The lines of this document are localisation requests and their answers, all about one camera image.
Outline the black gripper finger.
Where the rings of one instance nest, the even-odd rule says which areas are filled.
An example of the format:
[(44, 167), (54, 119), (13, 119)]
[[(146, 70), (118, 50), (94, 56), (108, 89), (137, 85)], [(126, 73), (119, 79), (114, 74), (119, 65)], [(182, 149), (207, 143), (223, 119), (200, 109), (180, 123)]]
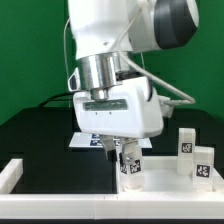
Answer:
[(121, 141), (121, 163), (123, 165), (131, 165), (136, 159), (136, 148), (138, 141), (136, 138), (124, 137)]
[(116, 160), (116, 146), (115, 146), (113, 138), (111, 136), (103, 135), (101, 137), (101, 142), (105, 150), (106, 159), (109, 161), (115, 161)]

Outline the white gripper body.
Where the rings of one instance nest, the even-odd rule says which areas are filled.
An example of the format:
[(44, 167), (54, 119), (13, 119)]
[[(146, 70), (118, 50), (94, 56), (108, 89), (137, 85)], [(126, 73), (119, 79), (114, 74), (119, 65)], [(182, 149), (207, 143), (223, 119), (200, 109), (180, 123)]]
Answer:
[(82, 132), (129, 138), (160, 135), (163, 118), (157, 92), (143, 76), (123, 80), (108, 91), (109, 99), (93, 101), (87, 91), (74, 94)]

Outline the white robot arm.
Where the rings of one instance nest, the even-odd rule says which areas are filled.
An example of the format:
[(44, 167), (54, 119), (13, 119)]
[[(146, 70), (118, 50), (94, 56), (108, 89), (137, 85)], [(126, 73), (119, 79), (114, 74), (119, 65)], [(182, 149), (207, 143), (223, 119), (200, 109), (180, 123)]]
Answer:
[(76, 42), (73, 102), (82, 132), (121, 161), (141, 156), (140, 139), (158, 136), (175, 106), (195, 99), (137, 65), (136, 53), (186, 45), (197, 31), (195, 0), (68, 0)]

